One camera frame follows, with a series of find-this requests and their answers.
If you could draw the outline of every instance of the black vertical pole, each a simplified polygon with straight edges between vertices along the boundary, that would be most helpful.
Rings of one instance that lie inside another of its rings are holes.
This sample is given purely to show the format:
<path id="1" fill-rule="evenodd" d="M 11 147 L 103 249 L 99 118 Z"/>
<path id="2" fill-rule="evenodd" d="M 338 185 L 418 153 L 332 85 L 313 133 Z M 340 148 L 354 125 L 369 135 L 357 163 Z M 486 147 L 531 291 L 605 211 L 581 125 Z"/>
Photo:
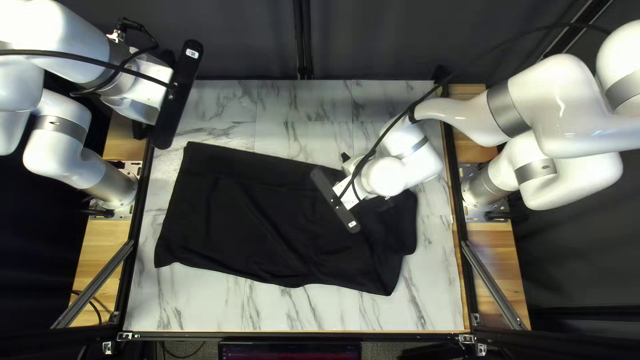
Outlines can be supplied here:
<path id="1" fill-rule="evenodd" d="M 311 57 L 311 2 L 310 0 L 293 0 L 292 4 L 298 55 L 298 79 L 311 80 L 314 78 Z"/>

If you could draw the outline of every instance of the qr code label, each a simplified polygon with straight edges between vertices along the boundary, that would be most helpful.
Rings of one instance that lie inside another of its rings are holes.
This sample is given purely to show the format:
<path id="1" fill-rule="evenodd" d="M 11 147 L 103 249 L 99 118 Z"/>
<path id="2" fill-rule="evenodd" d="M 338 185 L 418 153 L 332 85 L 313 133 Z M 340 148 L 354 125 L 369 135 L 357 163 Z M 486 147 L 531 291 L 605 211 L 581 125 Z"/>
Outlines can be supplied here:
<path id="1" fill-rule="evenodd" d="M 190 57 L 194 58 L 194 59 L 197 59 L 198 56 L 200 55 L 200 54 L 198 54 L 197 51 L 194 51 L 194 50 L 191 50 L 191 49 L 187 49 L 186 54 L 189 55 Z"/>

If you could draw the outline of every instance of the white marble tile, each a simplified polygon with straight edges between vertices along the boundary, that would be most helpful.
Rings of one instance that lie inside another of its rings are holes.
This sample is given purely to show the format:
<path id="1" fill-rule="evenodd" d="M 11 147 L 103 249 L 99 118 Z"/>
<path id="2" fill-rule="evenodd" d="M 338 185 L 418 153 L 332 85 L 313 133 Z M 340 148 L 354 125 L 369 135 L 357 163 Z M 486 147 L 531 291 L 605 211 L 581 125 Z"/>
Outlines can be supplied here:
<path id="1" fill-rule="evenodd" d="M 245 279 L 178 263 L 156 269 L 154 250 L 187 142 L 252 151 L 254 120 L 255 107 L 253 120 L 246 122 L 226 121 L 224 117 L 183 117 L 172 146 L 155 151 L 124 329 L 237 331 L 241 328 Z"/>
<path id="2" fill-rule="evenodd" d="M 284 288 L 247 280 L 243 330 L 359 330 L 358 308 L 356 290 L 322 284 Z"/>
<path id="3" fill-rule="evenodd" d="M 258 81 L 195 81 L 182 121 L 255 121 Z"/>
<path id="4" fill-rule="evenodd" d="M 258 119 L 351 123 L 350 81 L 260 81 Z"/>
<path id="5" fill-rule="evenodd" d="M 255 152 L 340 169 L 340 154 L 353 154 L 351 123 L 271 120 L 258 110 Z"/>
<path id="6" fill-rule="evenodd" d="M 361 330 L 463 330 L 450 217 L 421 217 L 418 231 L 418 246 L 405 257 L 394 293 L 360 293 Z"/>
<path id="7" fill-rule="evenodd" d="M 363 155 L 369 152 L 373 144 L 380 137 L 380 130 L 387 123 L 386 120 L 353 121 L 353 154 Z M 378 150 L 376 156 L 382 156 Z"/>
<path id="8" fill-rule="evenodd" d="M 433 81 L 351 80 L 354 121 L 388 121 L 433 87 Z"/>

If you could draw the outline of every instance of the dark wall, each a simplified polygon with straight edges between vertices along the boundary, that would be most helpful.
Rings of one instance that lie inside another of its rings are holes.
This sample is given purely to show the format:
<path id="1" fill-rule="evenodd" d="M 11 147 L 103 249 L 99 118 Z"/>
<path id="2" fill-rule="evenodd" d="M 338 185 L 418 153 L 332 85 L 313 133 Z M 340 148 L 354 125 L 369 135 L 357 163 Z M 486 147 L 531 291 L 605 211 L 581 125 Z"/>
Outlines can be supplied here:
<path id="1" fill-rule="evenodd" d="M 143 23 L 161 47 L 178 51 L 189 38 L 200 41 L 201 78 L 296 76 L 293 0 L 59 1 L 105 32 L 124 15 Z M 311 0 L 316 78 L 429 79 L 439 64 L 455 69 L 515 33 L 569 21 L 586 2 Z M 506 79 L 560 31 L 487 57 L 458 81 Z"/>
<path id="2" fill-rule="evenodd" d="M 138 21 L 176 53 L 185 40 L 198 40 L 205 49 L 200 77 L 296 77 L 291 0 L 58 1 L 106 33 L 121 16 Z"/>

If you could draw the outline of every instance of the black cloth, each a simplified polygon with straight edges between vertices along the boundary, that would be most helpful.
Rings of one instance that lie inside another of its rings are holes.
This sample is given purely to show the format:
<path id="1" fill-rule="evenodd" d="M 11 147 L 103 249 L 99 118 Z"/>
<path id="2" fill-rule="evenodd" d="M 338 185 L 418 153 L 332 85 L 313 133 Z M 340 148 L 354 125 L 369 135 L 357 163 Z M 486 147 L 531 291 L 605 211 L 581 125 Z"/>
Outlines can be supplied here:
<path id="1" fill-rule="evenodd" d="M 329 284 L 391 295 L 416 246 L 405 191 L 351 209 L 349 233 L 310 178 L 317 165 L 189 142 L 158 237 L 155 266 L 179 262 L 297 288 Z M 332 183 L 341 171 L 323 167 Z"/>

